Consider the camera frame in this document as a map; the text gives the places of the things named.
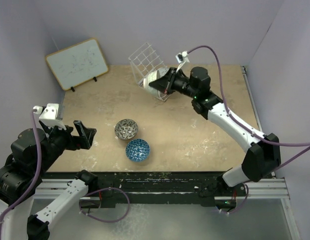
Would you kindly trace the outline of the green and white bowl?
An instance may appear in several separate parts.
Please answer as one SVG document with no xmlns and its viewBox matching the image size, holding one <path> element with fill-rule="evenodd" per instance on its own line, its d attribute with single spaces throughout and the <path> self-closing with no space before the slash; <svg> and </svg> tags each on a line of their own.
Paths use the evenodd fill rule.
<svg viewBox="0 0 310 240">
<path fill-rule="evenodd" d="M 159 71 L 158 70 L 152 71 L 143 79 L 142 84 L 143 89 L 156 98 L 159 97 L 159 92 L 155 88 L 149 86 L 149 84 L 156 81 L 158 78 L 159 78 Z"/>
</svg>

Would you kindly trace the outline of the red patterned bowl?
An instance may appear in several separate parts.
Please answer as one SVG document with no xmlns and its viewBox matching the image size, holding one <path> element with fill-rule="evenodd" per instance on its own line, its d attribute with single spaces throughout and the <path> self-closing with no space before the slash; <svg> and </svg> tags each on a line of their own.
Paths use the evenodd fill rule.
<svg viewBox="0 0 310 240">
<path fill-rule="evenodd" d="M 157 79 L 162 78 L 169 71 L 169 69 L 169 67 L 160 67 L 156 72 Z"/>
</svg>

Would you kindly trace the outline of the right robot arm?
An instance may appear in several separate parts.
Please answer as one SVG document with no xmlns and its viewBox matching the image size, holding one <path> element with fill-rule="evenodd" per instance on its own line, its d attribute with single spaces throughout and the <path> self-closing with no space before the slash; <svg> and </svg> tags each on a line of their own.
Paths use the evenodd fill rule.
<svg viewBox="0 0 310 240">
<path fill-rule="evenodd" d="M 179 92 L 190 97 L 192 107 L 199 115 L 219 126 L 243 149 L 242 164 L 223 173 L 217 183 L 218 192 L 228 196 L 236 185 L 258 182 L 280 166 L 280 148 L 269 144 L 270 141 L 278 143 L 279 138 L 273 133 L 265 135 L 242 119 L 236 124 L 233 120 L 236 114 L 227 110 L 223 100 L 211 91 L 210 83 L 206 68 L 196 66 L 186 76 L 182 70 L 170 67 L 149 73 L 143 80 L 143 87 L 150 93 L 170 95 Z"/>
</svg>

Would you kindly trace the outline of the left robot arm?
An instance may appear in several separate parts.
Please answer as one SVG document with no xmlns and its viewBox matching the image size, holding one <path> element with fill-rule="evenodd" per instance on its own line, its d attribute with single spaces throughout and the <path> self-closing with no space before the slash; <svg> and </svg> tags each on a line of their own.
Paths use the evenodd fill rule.
<svg viewBox="0 0 310 240">
<path fill-rule="evenodd" d="M 36 188 L 52 164 L 66 150 L 90 149 L 97 133 L 80 120 L 64 128 L 39 123 L 40 128 L 19 134 L 0 168 L 0 240 L 47 240 L 53 225 L 74 202 L 98 191 L 97 176 L 82 170 L 50 205 L 30 214 Z"/>
</svg>

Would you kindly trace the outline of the grey patterned bowl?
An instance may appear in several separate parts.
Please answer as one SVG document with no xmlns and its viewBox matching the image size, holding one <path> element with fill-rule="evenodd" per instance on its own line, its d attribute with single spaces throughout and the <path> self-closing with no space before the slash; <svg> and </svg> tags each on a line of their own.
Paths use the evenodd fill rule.
<svg viewBox="0 0 310 240">
<path fill-rule="evenodd" d="M 132 119 L 122 119 L 114 128 L 115 135 L 121 140 L 130 140 L 134 138 L 138 131 L 138 124 Z"/>
</svg>

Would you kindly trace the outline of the dark blue triangle-pattern bowl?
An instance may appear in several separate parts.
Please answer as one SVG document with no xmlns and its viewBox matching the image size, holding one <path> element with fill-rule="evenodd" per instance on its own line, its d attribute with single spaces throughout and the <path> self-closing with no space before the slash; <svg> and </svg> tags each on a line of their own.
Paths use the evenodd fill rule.
<svg viewBox="0 0 310 240">
<path fill-rule="evenodd" d="M 126 157 L 136 163 L 146 160 L 150 155 L 150 151 L 149 144 L 143 139 L 134 139 L 125 148 Z"/>
</svg>

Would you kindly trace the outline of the small whiteboard with wooden frame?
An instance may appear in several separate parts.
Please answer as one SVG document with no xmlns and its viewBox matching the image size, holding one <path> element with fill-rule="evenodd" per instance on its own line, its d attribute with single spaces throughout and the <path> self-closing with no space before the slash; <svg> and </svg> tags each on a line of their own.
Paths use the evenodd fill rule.
<svg viewBox="0 0 310 240">
<path fill-rule="evenodd" d="M 74 87 L 95 81 L 109 71 L 96 38 L 51 53 L 45 61 L 64 91 L 73 91 Z"/>
</svg>

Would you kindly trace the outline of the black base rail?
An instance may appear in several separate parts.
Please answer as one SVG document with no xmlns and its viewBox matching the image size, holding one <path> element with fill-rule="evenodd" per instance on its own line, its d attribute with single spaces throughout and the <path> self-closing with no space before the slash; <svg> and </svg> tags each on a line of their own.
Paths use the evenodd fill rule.
<svg viewBox="0 0 310 240">
<path fill-rule="evenodd" d="M 95 172 L 96 190 L 111 188 L 81 200 L 84 208 L 114 208 L 117 204 L 200 205 L 235 208 L 247 194 L 242 183 L 224 185 L 220 171 Z"/>
</svg>

